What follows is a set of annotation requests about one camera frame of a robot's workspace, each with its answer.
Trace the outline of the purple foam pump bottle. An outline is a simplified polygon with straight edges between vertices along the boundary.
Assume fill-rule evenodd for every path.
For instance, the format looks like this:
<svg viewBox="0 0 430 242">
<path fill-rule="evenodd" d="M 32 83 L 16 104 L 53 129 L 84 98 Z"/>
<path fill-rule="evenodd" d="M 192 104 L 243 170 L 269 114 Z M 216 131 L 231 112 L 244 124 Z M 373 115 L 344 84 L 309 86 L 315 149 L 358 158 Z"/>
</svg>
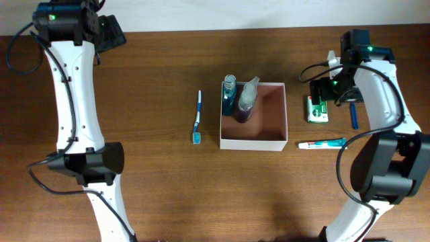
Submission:
<svg viewBox="0 0 430 242">
<path fill-rule="evenodd" d="M 255 76 L 252 80 L 245 83 L 236 111 L 237 122 L 245 123 L 251 117 L 257 99 L 257 86 L 259 80 L 260 78 Z"/>
</svg>

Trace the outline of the blue Listerine mouthwash bottle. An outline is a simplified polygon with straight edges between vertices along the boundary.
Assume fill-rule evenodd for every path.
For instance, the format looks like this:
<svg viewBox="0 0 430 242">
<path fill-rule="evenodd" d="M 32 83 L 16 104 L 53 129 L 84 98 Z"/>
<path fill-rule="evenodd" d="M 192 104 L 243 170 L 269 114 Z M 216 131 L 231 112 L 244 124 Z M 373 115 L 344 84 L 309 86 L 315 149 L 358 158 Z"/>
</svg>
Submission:
<svg viewBox="0 0 430 242">
<path fill-rule="evenodd" d="M 237 80 L 234 75 L 227 75 L 222 86 L 222 115 L 231 116 L 234 110 L 234 100 L 237 92 Z"/>
</svg>

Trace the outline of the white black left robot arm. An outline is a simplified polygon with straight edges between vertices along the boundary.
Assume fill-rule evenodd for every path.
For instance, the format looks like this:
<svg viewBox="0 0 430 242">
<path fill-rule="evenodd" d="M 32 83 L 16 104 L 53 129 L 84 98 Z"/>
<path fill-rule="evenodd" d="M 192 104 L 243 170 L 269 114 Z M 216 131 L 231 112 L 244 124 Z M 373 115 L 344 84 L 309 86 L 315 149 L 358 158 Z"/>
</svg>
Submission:
<svg viewBox="0 0 430 242">
<path fill-rule="evenodd" d="M 126 43 L 114 15 L 98 15 L 100 1 L 49 1 L 37 6 L 32 23 L 45 51 L 58 114 L 56 152 L 43 162 L 76 179 L 88 196 L 102 241 L 135 241 L 121 193 L 124 149 L 107 143 L 95 106 L 93 68 L 99 53 Z"/>
</svg>

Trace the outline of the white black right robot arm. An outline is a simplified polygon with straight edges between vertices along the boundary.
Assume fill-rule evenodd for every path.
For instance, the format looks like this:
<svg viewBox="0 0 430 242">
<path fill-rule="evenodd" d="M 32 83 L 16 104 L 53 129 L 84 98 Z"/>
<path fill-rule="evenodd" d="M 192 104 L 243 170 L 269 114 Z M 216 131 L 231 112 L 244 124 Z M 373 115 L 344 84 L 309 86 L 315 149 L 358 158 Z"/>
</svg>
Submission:
<svg viewBox="0 0 430 242">
<path fill-rule="evenodd" d="M 371 44 L 367 30 L 344 33 L 340 56 L 330 51 L 323 66 L 307 79 L 312 103 L 362 102 L 370 130 L 339 150 L 337 180 L 348 200 L 318 239 L 363 241 L 385 212 L 418 192 L 429 170 L 429 135 L 407 109 L 392 49 Z"/>
</svg>

